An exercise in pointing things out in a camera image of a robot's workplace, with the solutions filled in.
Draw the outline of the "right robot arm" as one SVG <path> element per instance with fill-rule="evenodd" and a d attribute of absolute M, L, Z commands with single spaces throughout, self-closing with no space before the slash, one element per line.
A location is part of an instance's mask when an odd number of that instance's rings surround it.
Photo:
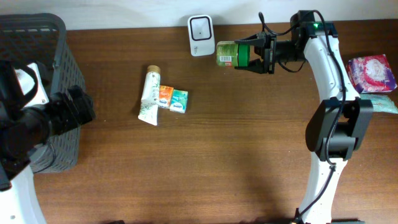
<path fill-rule="evenodd" d="M 352 86 L 341 59 L 335 25 L 318 10 L 295 13 L 283 34 L 292 37 L 278 41 L 281 34 L 263 24 L 259 33 L 235 43 L 253 47 L 259 56 L 244 67 L 246 71 L 273 74 L 277 63 L 281 67 L 287 62 L 309 63 L 320 104 L 305 130 L 311 168 L 305 196 L 292 223 L 332 223 L 331 209 L 340 176 L 360 148 L 373 104 L 361 99 Z"/>

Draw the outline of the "red purple snack bag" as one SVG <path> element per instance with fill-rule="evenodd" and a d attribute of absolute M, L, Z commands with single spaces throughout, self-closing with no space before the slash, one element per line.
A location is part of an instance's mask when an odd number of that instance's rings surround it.
<path fill-rule="evenodd" d="M 391 92 L 397 88 L 385 54 L 353 58 L 348 61 L 346 70 L 358 93 Z"/>

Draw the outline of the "teal tissue packet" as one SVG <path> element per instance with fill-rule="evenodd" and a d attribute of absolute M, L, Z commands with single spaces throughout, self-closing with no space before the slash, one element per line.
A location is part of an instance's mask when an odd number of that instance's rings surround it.
<path fill-rule="evenodd" d="M 170 111 L 185 113 L 187 109 L 188 92 L 183 90 L 174 90 L 170 102 Z"/>

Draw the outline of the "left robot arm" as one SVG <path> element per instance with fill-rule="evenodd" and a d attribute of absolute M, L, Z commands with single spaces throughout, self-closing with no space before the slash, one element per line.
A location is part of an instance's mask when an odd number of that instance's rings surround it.
<path fill-rule="evenodd" d="M 35 146 L 95 118 L 92 98 L 78 85 L 45 96 L 44 70 L 38 62 L 1 61 L 1 223 L 46 222 L 30 167 Z"/>

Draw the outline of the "green lid jar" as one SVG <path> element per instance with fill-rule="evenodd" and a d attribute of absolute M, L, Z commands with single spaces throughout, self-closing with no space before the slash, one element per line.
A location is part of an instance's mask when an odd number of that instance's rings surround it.
<path fill-rule="evenodd" d="M 216 63 L 220 67 L 247 67 L 250 46 L 233 41 L 220 41 L 216 45 Z"/>

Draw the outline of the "orange tissue packet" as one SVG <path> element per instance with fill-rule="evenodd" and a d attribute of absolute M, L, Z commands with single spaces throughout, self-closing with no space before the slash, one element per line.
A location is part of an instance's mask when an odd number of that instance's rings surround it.
<path fill-rule="evenodd" d="M 165 86 L 165 85 L 160 86 L 159 100 L 158 100 L 158 106 L 160 108 L 166 108 L 166 109 L 170 108 L 173 91 L 174 88 L 171 86 Z"/>

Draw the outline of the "mint toilet tissue pack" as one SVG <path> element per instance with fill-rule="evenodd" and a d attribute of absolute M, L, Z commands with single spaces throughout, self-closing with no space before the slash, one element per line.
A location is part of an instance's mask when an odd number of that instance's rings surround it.
<path fill-rule="evenodd" d="M 375 113 L 398 113 L 397 106 L 387 95 L 360 94 L 360 97 L 371 101 Z"/>

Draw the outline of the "white bamboo print tube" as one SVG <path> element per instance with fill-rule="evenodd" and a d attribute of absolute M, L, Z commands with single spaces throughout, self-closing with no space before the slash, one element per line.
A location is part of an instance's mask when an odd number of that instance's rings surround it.
<path fill-rule="evenodd" d="M 160 68 L 156 65 L 149 65 L 144 82 L 144 89 L 142 91 L 138 118 L 154 126 L 157 126 L 159 91 Z"/>

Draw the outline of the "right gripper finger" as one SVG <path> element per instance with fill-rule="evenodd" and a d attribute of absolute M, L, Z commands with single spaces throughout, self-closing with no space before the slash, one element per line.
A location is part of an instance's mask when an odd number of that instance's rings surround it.
<path fill-rule="evenodd" d="M 250 45 L 254 47 L 263 47 L 266 44 L 266 33 L 260 32 L 249 37 L 234 41 L 235 44 Z"/>
<path fill-rule="evenodd" d="M 261 59 L 255 59 L 248 63 L 246 67 L 235 67 L 236 70 L 245 70 L 254 73 L 265 73 L 264 63 Z"/>

